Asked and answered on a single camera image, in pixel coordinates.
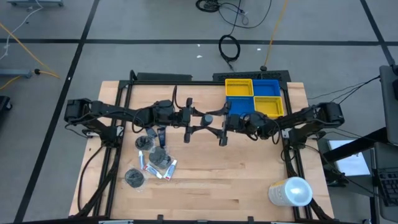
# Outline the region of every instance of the wooden table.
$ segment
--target wooden table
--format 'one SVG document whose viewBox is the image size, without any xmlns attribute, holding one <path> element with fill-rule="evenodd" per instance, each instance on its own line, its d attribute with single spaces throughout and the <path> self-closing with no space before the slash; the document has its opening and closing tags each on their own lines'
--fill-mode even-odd
<svg viewBox="0 0 398 224">
<path fill-rule="evenodd" d="M 157 100 L 171 99 L 173 87 L 134 85 L 130 108 L 143 108 Z M 117 88 L 118 82 L 103 82 L 98 99 L 114 104 Z M 288 90 L 293 112 L 308 106 L 303 83 L 288 83 Z M 200 111 L 218 110 L 225 102 L 224 86 L 178 86 L 178 103 L 184 105 L 188 97 L 193 98 L 194 106 Z M 110 125 L 110 119 L 100 120 Z M 214 117 L 211 126 L 220 128 L 221 122 L 222 117 Z M 192 118 L 192 125 L 198 124 L 199 118 Z M 132 167 L 139 167 L 134 142 L 146 133 L 134 134 L 131 123 L 127 122 L 111 218 L 155 220 L 158 214 L 163 214 L 165 220 L 243 221 L 253 216 L 256 221 L 294 221 L 292 208 L 277 207 L 267 196 L 271 184 L 287 178 L 285 164 L 280 158 L 282 143 L 274 145 L 270 139 L 252 141 L 246 135 L 228 133 L 228 145 L 219 147 L 213 134 L 201 130 L 191 136 L 189 144 L 185 144 L 184 131 L 184 128 L 167 128 L 167 149 L 178 160 L 172 180 L 158 179 L 146 173 L 145 184 L 141 190 L 136 190 L 126 183 L 124 175 Z M 307 144 L 317 146 L 313 140 L 308 140 Z M 99 138 L 88 140 L 81 167 L 99 146 Z M 82 205 L 98 186 L 104 152 L 103 149 L 91 161 L 85 172 Z M 313 189 L 314 199 L 326 214 L 333 217 L 319 154 L 312 149 L 302 149 L 301 156 L 305 178 Z M 106 189 L 100 215 L 104 214 L 107 196 Z M 76 203 L 77 186 L 71 215 L 78 211 Z"/>
</svg>

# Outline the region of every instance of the yellow bin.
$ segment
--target yellow bin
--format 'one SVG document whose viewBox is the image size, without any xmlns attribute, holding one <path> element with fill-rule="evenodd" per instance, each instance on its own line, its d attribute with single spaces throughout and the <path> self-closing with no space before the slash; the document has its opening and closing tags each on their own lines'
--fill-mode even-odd
<svg viewBox="0 0 398 224">
<path fill-rule="evenodd" d="M 225 80 L 226 96 L 253 96 L 253 82 L 249 78 L 227 78 Z"/>
<path fill-rule="evenodd" d="M 284 107 L 280 96 L 255 96 L 254 110 L 266 114 L 270 118 L 284 115 Z"/>
</svg>

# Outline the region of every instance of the white paper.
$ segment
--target white paper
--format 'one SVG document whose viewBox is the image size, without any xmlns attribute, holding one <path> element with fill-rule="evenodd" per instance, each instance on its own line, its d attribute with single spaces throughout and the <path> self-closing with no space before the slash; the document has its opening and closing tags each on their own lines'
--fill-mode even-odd
<svg viewBox="0 0 398 224">
<path fill-rule="evenodd" d="M 352 142 L 353 140 L 332 140 L 328 141 L 331 150 Z M 337 169 L 344 172 L 346 176 L 355 175 L 370 175 L 368 166 L 366 165 L 365 158 L 362 152 L 352 155 L 350 157 L 336 161 Z"/>
</svg>

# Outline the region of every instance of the blue plastic tray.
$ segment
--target blue plastic tray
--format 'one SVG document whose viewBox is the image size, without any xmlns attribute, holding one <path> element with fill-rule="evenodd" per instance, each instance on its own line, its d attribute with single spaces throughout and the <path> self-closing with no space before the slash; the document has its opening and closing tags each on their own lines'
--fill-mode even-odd
<svg viewBox="0 0 398 224">
<path fill-rule="evenodd" d="M 253 80 L 254 96 L 280 96 L 278 80 Z"/>
<path fill-rule="evenodd" d="M 250 114 L 254 112 L 254 100 L 251 96 L 227 96 L 226 101 L 232 102 L 228 114 Z"/>
</svg>

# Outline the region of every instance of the white plastic container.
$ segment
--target white plastic container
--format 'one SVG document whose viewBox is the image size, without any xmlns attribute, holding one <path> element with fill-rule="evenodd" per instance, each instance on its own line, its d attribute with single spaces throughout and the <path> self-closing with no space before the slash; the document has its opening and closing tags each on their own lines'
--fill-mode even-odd
<svg viewBox="0 0 398 224">
<path fill-rule="evenodd" d="M 301 177 L 291 177 L 272 184 L 269 200 L 278 206 L 306 206 L 311 202 L 311 186 Z"/>
</svg>

